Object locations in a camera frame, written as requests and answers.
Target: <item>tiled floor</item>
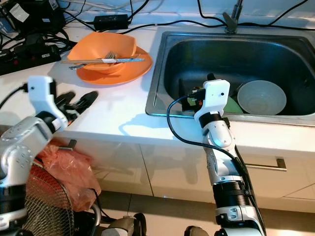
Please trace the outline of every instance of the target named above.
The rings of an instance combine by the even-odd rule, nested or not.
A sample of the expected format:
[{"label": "tiled floor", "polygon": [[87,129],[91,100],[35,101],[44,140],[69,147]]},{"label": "tiled floor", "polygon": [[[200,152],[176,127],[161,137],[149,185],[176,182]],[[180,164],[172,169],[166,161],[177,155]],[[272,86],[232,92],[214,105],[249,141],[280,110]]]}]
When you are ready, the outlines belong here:
[{"label": "tiled floor", "polygon": [[[114,192],[103,192],[100,199],[114,218],[144,213],[148,236],[183,236],[190,225],[202,227],[209,236],[219,229],[214,204]],[[315,236],[315,214],[269,209],[261,213],[269,236]]]}]

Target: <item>fork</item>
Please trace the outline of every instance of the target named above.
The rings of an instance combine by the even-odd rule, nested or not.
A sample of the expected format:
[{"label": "fork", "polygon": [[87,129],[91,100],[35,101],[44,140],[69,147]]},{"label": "fork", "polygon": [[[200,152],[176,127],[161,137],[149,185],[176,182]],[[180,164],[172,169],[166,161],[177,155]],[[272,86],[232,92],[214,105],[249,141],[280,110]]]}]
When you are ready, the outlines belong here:
[{"label": "fork", "polygon": [[[117,56],[117,54],[115,52],[112,52],[110,51],[106,56],[105,58],[106,59],[115,59]],[[82,63],[82,64],[79,64],[79,65],[74,65],[74,66],[69,66],[69,69],[70,70],[77,70],[77,69],[80,69],[82,68],[83,66],[86,66],[87,64],[86,63]]]}]

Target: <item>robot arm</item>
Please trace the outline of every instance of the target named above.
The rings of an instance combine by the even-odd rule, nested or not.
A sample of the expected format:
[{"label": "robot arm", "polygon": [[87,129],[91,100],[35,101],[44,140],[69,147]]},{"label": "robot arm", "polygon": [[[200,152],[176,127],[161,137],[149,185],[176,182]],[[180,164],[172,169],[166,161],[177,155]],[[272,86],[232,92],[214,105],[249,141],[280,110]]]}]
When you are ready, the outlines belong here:
[{"label": "robot arm", "polygon": [[26,182],[34,158],[97,98],[97,92],[70,104],[73,92],[56,97],[56,84],[50,77],[28,79],[30,102],[37,115],[27,117],[0,137],[0,232],[18,235],[26,220]]},{"label": "robot arm", "polygon": [[[200,122],[203,143],[222,148],[230,155],[204,147],[207,154],[207,169],[217,205],[216,220],[221,229],[215,236],[265,236],[257,210],[251,200],[253,191],[248,189],[238,165],[231,158],[239,157],[235,151],[235,138],[228,125],[221,118],[228,99],[229,82],[212,80],[204,83],[202,89],[194,90],[194,119]],[[185,236],[207,235],[200,228],[187,228]]]}]

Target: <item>cabinet handle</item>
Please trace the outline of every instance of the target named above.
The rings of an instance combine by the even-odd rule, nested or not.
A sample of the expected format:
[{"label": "cabinet handle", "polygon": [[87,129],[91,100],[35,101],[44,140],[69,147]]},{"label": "cabinet handle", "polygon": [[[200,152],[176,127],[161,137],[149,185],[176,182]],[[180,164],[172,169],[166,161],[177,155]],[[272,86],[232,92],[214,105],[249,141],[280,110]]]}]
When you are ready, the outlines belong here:
[{"label": "cabinet handle", "polygon": [[270,171],[285,171],[286,166],[285,162],[281,158],[277,158],[277,166],[267,166],[267,165],[257,165],[257,164],[245,164],[248,168],[255,168],[255,169],[264,169]]},{"label": "cabinet handle", "polygon": [[77,141],[74,139],[71,139],[68,146],[60,146],[59,149],[73,151],[76,144],[77,144]]}]

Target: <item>white bowl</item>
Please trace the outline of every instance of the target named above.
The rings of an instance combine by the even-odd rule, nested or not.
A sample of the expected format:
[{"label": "white bowl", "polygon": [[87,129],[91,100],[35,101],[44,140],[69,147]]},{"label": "white bowl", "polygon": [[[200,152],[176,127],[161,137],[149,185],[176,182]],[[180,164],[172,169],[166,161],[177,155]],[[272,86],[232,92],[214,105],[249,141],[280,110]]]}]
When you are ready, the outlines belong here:
[{"label": "white bowl", "polygon": [[276,84],[255,80],[244,84],[237,94],[240,106],[249,114],[276,115],[286,105],[284,91]]}]

